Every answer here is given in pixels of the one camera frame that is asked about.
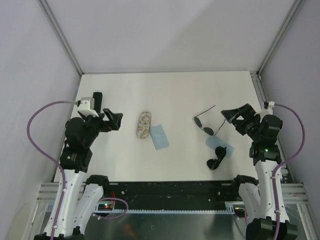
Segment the black rectangular glasses case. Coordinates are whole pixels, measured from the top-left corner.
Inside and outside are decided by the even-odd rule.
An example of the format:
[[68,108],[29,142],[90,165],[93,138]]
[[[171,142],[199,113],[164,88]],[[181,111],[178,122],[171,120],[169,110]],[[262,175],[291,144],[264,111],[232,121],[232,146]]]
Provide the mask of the black rectangular glasses case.
[[93,93],[93,99],[94,99],[94,110],[100,114],[101,108],[102,108],[102,100],[103,100],[103,94],[101,92],[94,92]]

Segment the patterned glasses case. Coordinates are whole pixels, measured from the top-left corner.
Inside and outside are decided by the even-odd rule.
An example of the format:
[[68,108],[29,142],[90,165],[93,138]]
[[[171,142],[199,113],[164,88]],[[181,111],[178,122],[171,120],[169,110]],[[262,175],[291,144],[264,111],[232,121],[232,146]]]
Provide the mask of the patterned glasses case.
[[152,114],[149,111],[142,112],[138,117],[136,136],[145,139],[150,134]]

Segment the left aluminium corner post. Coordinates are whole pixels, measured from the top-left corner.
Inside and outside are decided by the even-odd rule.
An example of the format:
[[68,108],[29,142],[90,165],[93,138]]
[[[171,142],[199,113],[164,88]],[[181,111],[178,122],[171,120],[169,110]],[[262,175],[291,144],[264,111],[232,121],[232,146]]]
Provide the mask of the left aluminium corner post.
[[37,0],[37,3],[39,4],[41,10],[43,11],[48,23],[50,24],[53,32],[55,33],[58,41],[60,42],[63,50],[65,51],[66,55],[68,56],[69,60],[71,61],[73,67],[75,68],[78,75],[81,77],[84,72],[82,71],[82,68],[70,46],[70,44],[67,41],[67,38],[65,34],[63,33],[62,28],[60,27],[50,5],[48,4],[47,0]]

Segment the black folded sunglasses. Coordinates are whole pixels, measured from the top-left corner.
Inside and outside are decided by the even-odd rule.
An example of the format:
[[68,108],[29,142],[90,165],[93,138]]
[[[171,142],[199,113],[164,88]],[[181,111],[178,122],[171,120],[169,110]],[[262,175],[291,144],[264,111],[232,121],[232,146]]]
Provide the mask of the black folded sunglasses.
[[216,170],[219,167],[222,160],[224,159],[224,157],[226,156],[226,154],[227,154],[227,147],[218,146],[215,149],[216,158],[209,159],[206,162],[207,167],[210,170]]

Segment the thin metal frame sunglasses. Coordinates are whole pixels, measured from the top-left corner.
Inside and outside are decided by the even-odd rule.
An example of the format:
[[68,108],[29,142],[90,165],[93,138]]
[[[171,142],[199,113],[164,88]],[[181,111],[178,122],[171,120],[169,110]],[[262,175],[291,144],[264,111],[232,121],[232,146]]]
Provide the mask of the thin metal frame sunglasses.
[[211,106],[193,117],[196,126],[209,136],[216,136],[226,120],[219,116],[216,105]]

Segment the aluminium corner post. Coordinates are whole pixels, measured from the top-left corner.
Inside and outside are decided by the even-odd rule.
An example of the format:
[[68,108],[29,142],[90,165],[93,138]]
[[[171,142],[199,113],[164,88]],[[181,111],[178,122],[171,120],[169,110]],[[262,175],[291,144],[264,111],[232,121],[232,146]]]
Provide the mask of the aluminium corner post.
[[258,69],[256,70],[256,74],[260,76],[269,61],[272,59],[273,55],[275,54],[277,48],[280,46],[282,40],[284,39],[287,31],[289,30],[290,26],[294,22],[295,18],[297,17],[301,7],[305,3],[305,0],[294,0],[289,11],[287,12],[280,28],[278,29],[270,47],[268,48],[266,54],[264,55],[261,64],[259,65]]
[[81,77],[84,72],[82,71],[82,68],[70,46],[70,44],[67,41],[67,38],[65,34],[63,33],[62,28],[60,27],[50,5],[48,4],[47,0],[37,0],[37,3],[39,4],[41,10],[43,11],[48,23],[50,24],[53,32],[55,33],[58,41],[60,42],[63,50],[65,51],[66,55],[68,56],[69,60],[71,61],[73,67],[75,68],[78,75]]

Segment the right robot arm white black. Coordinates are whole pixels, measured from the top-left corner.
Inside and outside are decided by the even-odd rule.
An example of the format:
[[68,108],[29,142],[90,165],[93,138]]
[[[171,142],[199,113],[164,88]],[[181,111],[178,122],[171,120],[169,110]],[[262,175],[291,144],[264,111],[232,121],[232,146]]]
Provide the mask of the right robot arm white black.
[[265,102],[265,109],[256,112],[247,103],[221,111],[237,132],[252,139],[249,157],[257,178],[237,175],[230,188],[231,196],[244,203],[247,240],[295,240],[298,237],[298,228],[290,223],[283,200],[282,159],[276,144],[283,122],[273,114],[274,106],[274,102]]

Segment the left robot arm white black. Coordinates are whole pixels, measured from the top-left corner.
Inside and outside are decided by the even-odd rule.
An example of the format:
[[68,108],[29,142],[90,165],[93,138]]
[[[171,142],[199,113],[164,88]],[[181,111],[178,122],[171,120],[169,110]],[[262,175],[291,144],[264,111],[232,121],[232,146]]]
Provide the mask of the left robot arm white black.
[[96,204],[111,193],[107,176],[86,177],[93,155],[90,147],[99,133],[118,131],[123,114],[108,108],[102,113],[92,111],[85,115],[81,110],[78,113],[78,117],[65,124],[57,196],[50,219],[43,233],[34,236],[36,240],[83,240]]

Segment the right aluminium corner post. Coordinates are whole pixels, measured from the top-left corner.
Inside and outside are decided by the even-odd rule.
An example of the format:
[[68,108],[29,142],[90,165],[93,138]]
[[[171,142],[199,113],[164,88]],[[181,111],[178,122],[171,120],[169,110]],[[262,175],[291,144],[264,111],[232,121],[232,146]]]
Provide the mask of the right aluminium corner post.
[[294,0],[289,11],[287,12],[280,28],[278,29],[270,47],[268,48],[266,54],[264,55],[261,64],[259,65],[258,69],[256,70],[256,74],[260,76],[269,61],[272,59],[273,55],[275,54],[277,48],[280,46],[282,40],[284,39],[287,31],[289,30],[290,26],[294,22],[295,18],[297,17],[301,7],[305,3],[305,0]]

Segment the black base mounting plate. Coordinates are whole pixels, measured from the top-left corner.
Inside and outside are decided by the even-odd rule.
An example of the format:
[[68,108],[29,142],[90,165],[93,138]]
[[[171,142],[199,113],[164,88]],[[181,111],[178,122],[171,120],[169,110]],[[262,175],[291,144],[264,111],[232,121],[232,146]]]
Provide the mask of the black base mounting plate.
[[237,180],[111,182],[104,196],[115,193],[131,211],[213,211],[241,201],[239,186]]

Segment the blue cleaning cloth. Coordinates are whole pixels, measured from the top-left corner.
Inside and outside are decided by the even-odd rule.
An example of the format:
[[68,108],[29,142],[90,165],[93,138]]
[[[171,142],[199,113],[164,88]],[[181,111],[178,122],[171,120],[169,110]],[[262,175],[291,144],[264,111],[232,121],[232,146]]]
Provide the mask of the blue cleaning cloth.
[[161,150],[170,146],[164,128],[161,124],[151,126],[150,134],[156,150]]
[[230,158],[235,150],[235,148],[231,145],[229,145],[228,143],[226,143],[224,140],[220,139],[219,137],[212,135],[209,136],[206,141],[205,144],[207,147],[215,150],[217,147],[223,147],[226,148],[226,157]]

